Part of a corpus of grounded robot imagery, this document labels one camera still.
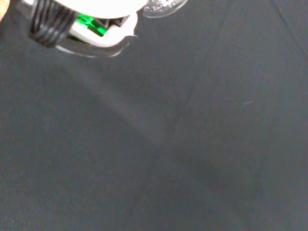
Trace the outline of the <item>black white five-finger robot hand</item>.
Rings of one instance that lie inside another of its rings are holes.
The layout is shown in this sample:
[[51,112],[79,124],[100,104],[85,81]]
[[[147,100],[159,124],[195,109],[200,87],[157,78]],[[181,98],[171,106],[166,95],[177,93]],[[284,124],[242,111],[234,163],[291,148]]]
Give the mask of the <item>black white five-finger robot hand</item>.
[[19,0],[27,35],[46,48],[115,56],[135,37],[144,0]]

